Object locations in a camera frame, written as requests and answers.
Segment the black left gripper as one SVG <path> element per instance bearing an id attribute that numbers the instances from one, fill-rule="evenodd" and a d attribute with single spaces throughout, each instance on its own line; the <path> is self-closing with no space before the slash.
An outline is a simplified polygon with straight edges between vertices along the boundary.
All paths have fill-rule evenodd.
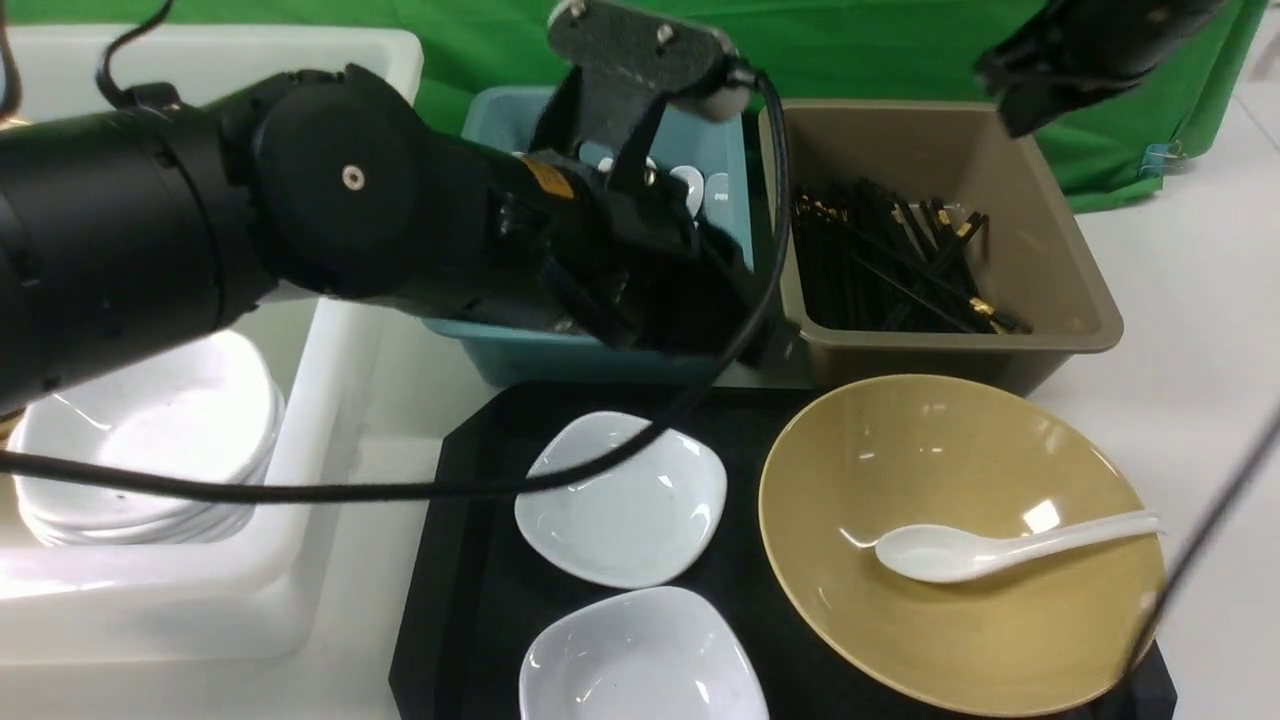
<path id="1" fill-rule="evenodd" d="M 678 183 L 617 181 L 576 158 L 486 150 L 490 263 L 480 320 L 589 334 L 611 348 L 712 357 L 744 334 L 759 363 L 763 283 L 724 231 L 698 223 Z"/>

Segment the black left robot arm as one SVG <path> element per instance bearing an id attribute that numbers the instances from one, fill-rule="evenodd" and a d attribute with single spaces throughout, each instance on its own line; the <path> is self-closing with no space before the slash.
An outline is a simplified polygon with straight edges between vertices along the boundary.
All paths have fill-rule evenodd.
<path id="1" fill-rule="evenodd" d="M 524 155 L 430 128 L 381 77 L 271 76 L 3 133 L 3 409 L 205 337 L 285 288 L 617 350 L 782 346 L 772 288 L 643 154 L 668 105 L 740 90 L 573 68 Z"/>

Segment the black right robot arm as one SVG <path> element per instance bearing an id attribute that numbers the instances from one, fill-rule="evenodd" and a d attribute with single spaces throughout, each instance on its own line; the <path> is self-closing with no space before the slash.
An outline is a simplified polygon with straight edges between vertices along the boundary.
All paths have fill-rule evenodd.
<path id="1" fill-rule="evenodd" d="M 1048 1 L 982 53 L 975 72 L 1007 135 L 1139 87 L 1225 1 Z"/>

